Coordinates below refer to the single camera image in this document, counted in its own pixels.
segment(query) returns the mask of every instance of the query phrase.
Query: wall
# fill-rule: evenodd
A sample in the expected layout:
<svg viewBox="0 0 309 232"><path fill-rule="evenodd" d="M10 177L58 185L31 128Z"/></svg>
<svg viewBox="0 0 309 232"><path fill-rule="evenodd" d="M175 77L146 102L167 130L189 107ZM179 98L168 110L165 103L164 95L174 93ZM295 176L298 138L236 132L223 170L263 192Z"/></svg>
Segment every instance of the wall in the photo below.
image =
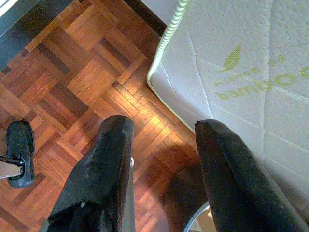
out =
<svg viewBox="0 0 309 232"><path fill-rule="evenodd" d="M141 0L152 10L166 25L174 12L178 0Z"/></svg>

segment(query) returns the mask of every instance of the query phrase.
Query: wooden floor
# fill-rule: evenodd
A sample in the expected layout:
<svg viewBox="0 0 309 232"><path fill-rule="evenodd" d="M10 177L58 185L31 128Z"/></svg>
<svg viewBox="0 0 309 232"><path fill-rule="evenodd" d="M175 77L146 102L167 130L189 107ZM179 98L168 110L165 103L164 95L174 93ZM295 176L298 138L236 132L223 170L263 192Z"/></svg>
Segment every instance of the wooden floor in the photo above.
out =
<svg viewBox="0 0 309 232"><path fill-rule="evenodd" d="M0 72L0 152L14 120L35 135L34 184L0 182L0 230L38 231L100 123L135 122L136 228L167 232L162 196L197 163L195 137L146 84L158 35L122 0L74 0Z"/></svg>

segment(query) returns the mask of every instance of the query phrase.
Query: white mattress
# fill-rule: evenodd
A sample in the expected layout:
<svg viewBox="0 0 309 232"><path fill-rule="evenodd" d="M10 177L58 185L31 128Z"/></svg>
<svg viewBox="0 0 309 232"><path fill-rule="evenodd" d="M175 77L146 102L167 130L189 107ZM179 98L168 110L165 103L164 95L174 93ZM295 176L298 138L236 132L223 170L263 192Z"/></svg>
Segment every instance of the white mattress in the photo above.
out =
<svg viewBox="0 0 309 232"><path fill-rule="evenodd" d="M148 84L191 130L230 127L309 218L309 1L180 0Z"/></svg>

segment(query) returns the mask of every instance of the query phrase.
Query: quilted mattress fabric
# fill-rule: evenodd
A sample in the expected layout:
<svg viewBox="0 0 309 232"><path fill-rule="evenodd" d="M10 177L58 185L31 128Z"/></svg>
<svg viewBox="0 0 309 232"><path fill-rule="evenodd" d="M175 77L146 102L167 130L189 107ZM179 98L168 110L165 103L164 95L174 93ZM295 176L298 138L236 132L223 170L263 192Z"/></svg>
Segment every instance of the quilted mattress fabric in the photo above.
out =
<svg viewBox="0 0 309 232"><path fill-rule="evenodd" d="M191 0L179 15L148 83L192 130L236 132L309 218L309 1Z"/></svg>

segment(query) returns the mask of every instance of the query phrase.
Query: leaf logo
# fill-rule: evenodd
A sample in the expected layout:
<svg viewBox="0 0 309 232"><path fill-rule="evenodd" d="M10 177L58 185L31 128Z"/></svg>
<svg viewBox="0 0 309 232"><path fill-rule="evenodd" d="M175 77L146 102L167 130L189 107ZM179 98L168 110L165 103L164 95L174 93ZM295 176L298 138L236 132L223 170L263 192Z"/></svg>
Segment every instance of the leaf logo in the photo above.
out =
<svg viewBox="0 0 309 232"><path fill-rule="evenodd" d="M239 61L239 55L240 55L241 46L240 44L230 53L230 55L227 56L224 62L224 69L217 71L217 73L223 73L232 70L234 68L238 61Z"/></svg>

